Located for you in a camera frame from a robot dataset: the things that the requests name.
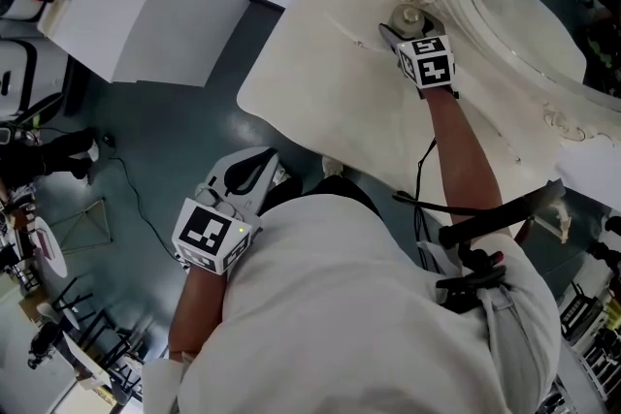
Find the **white shelf cabinet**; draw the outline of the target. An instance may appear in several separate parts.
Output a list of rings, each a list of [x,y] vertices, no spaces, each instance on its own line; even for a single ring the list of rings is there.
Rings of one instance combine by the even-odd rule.
[[[39,30],[107,82],[202,86],[221,53],[190,0],[56,0]]]

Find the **person's left forearm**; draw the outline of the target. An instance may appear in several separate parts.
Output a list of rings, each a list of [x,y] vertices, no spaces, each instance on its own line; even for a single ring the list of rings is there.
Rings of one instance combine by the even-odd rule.
[[[227,277],[196,266],[185,280],[168,336],[169,359],[196,357],[222,320]]]

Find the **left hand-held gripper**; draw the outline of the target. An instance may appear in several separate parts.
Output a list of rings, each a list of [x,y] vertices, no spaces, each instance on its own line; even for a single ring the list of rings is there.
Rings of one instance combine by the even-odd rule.
[[[258,210],[279,165],[272,147],[249,147],[219,159],[192,198],[184,200],[172,235],[180,259],[223,275],[262,230]]]

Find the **white and black appliance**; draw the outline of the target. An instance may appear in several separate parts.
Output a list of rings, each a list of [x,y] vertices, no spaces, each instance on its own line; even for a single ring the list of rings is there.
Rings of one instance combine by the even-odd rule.
[[[44,38],[0,39],[0,120],[15,121],[55,102],[68,54]]]

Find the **black metal chair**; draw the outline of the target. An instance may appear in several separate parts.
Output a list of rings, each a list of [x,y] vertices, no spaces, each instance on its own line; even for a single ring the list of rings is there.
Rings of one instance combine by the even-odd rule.
[[[562,336],[570,345],[582,338],[603,310],[601,302],[586,296],[578,284],[572,282],[572,288],[574,297],[560,315]]]

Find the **round white side table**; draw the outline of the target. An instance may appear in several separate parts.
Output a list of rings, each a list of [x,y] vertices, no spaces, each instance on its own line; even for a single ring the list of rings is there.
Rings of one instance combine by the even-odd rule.
[[[68,275],[67,258],[114,242],[105,198],[49,223],[36,216],[28,236],[49,268],[59,277]]]

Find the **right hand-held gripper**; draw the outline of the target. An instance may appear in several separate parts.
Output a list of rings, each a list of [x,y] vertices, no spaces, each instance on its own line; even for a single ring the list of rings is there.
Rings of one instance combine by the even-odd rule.
[[[397,56],[404,77],[413,83],[420,98],[425,91],[439,88],[455,99],[459,93],[452,87],[456,65],[444,24],[430,13],[422,12],[424,38],[402,39],[389,25],[380,23],[378,32],[382,40]]]

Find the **person's black trousers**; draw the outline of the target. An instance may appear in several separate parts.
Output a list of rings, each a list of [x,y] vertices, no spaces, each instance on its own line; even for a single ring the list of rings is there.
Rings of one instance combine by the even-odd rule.
[[[311,195],[334,195],[356,201],[367,207],[377,216],[380,216],[371,198],[353,181],[346,177],[339,175],[325,177],[308,192],[304,192],[303,187],[303,181],[298,176],[291,176],[283,180],[268,192],[262,207],[259,209],[259,214],[262,215],[281,204],[301,197]]]

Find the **person's right forearm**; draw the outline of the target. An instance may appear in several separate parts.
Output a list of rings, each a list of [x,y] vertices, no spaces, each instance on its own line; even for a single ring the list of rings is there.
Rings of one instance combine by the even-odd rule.
[[[440,87],[425,90],[423,96],[433,123],[446,203],[475,209],[501,206],[497,179],[458,100]]]

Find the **cream carved dressing table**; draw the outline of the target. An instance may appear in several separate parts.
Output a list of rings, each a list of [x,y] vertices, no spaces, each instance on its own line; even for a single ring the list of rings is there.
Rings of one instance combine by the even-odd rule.
[[[427,105],[381,39],[399,0],[292,0],[237,97],[291,141],[333,157],[397,190],[423,184],[425,201],[444,200],[439,165],[417,162],[432,139]],[[572,189],[621,210],[621,144],[535,141],[517,149],[453,86],[505,199],[561,178]]]

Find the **oval cream framed mirror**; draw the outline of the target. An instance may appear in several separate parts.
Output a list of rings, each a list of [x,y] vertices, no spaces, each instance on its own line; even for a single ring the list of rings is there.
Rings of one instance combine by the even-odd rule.
[[[621,144],[621,0],[399,0],[440,20],[457,89],[517,148]]]

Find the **person's white shirt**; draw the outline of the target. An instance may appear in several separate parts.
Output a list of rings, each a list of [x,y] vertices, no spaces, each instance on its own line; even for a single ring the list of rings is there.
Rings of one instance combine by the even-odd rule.
[[[262,225],[197,356],[144,366],[145,414],[535,414],[549,392],[558,307],[512,237],[476,242],[505,288],[457,313],[354,200],[298,198]]]

